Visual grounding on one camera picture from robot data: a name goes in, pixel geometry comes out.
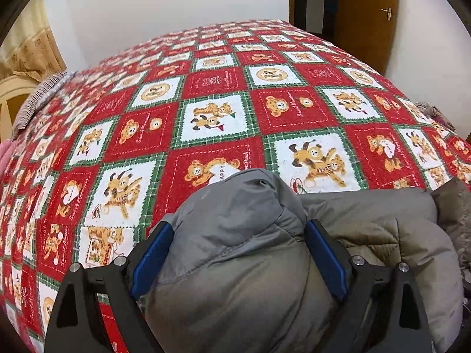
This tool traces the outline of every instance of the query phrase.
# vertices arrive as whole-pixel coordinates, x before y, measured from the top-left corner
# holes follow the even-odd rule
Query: door handle
[[[380,11],[385,11],[385,12],[387,12],[387,14],[388,14],[388,21],[391,21],[392,8],[388,8],[388,9],[381,9],[381,8],[380,8]]]

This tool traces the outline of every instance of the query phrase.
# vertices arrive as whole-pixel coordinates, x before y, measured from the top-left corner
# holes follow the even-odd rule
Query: blue gripper pad
[[[165,223],[134,270],[131,295],[135,300],[149,292],[154,279],[157,278],[162,269],[172,241],[172,226],[169,223]]]
[[[329,245],[329,243],[333,243],[333,239],[330,239],[326,230],[323,228],[319,230],[312,221],[306,223],[304,237],[330,294],[342,301],[348,293],[347,275],[335,255],[334,248]]]

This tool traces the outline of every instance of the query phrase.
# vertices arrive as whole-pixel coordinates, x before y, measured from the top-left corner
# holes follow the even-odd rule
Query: wooden door
[[[338,0],[334,43],[384,74],[396,31],[399,0]],[[388,13],[381,9],[391,8]]]

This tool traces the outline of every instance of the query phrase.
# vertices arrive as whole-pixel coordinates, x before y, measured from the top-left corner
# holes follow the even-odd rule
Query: beige curtain
[[[41,82],[65,70],[43,0],[30,0],[0,46],[0,79],[26,75]]]

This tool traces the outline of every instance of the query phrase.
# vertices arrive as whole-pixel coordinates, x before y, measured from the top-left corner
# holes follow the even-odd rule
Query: bedspread
[[[38,352],[72,262],[128,254],[191,193],[237,171],[265,167],[296,193],[471,179],[466,142],[365,63],[280,20],[170,33],[108,58],[19,141],[1,182],[0,304]]]

